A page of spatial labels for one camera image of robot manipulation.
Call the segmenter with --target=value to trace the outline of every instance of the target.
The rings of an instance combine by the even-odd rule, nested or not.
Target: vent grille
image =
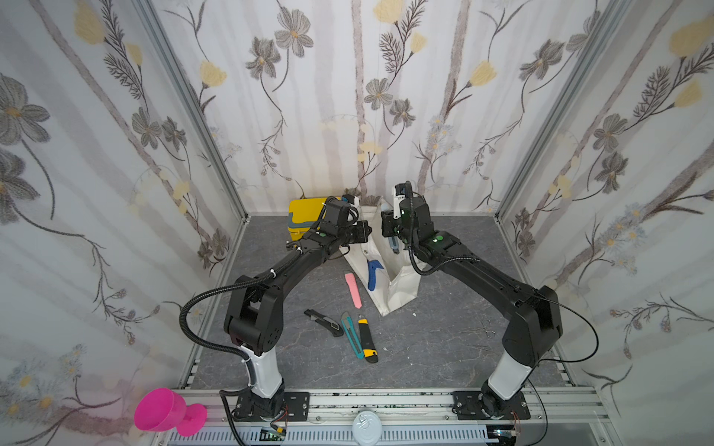
[[[259,441],[261,427],[237,427],[246,444],[252,445],[354,445],[352,426],[294,426],[282,442]],[[488,438],[485,425],[454,426],[384,426],[378,445],[439,445],[497,443]],[[191,437],[176,431],[169,435],[167,446],[234,446],[227,427],[205,427]]]

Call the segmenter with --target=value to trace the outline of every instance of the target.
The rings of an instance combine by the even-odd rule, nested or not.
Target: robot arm
[[[510,321],[502,340],[505,352],[481,388],[484,415],[508,414],[509,400],[563,334],[557,294],[548,287],[536,290],[510,277],[472,253],[454,235],[435,230],[426,200],[412,196],[409,182],[397,185],[396,195],[405,199],[399,201],[398,213],[382,212],[382,236],[400,237],[419,260],[465,283]]]

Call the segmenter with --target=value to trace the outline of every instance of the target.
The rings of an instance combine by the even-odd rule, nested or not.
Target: teal utility knife
[[[345,329],[345,334],[347,334],[347,339],[349,339],[355,355],[357,355],[359,359],[364,359],[364,352],[359,343],[359,338],[357,338],[357,332],[355,331],[355,325],[352,323],[352,318],[350,318],[350,313],[342,313],[342,326]]]

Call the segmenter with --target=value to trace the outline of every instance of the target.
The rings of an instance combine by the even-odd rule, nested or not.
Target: marble-pattern floor
[[[484,260],[517,277],[496,223],[490,217],[434,217],[434,226],[459,237]],[[289,238],[286,217],[253,217],[238,249],[230,283],[253,276],[285,256]],[[363,306],[354,308],[344,273],[344,259],[313,270],[285,301],[285,329],[276,347],[278,366],[287,388],[480,387],[503,352],[507,321],[464,284],[443,273],[421,279],[418,297],[381,317],[359,280]],[[228,296],[220,302],[208,340],[231,345],[223,331]],[[312,308],[334,320],[349,311],[368,318],[378,350],[376,364],[359,360],[346,336],[333,338],[303,314]],[[490,321],[494,339],[483,333],[462,333]],[[484,351],[471,345],[487,345]],[[241,359],[203,349],[191,384],[193,389],[243,388],[247,381]],[[555,363],[546,361],[531,375],[534,385],[562,386]]]

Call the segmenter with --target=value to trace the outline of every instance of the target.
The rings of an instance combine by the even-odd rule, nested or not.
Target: black utility knife
[[[305,310],[305,314],[307,316],[310,316],[311,320],[314,320],[318,324],[322,325],[324,328],[330,330],[330,333],[332,333],[332,336],[334,336],[335,338],[339,338],[340,336],[345,334],[344,330],[342,330],[342,327],[340,327],[340,324],[328,318],[327,316],[322,315],[316,312],[315,310]]]

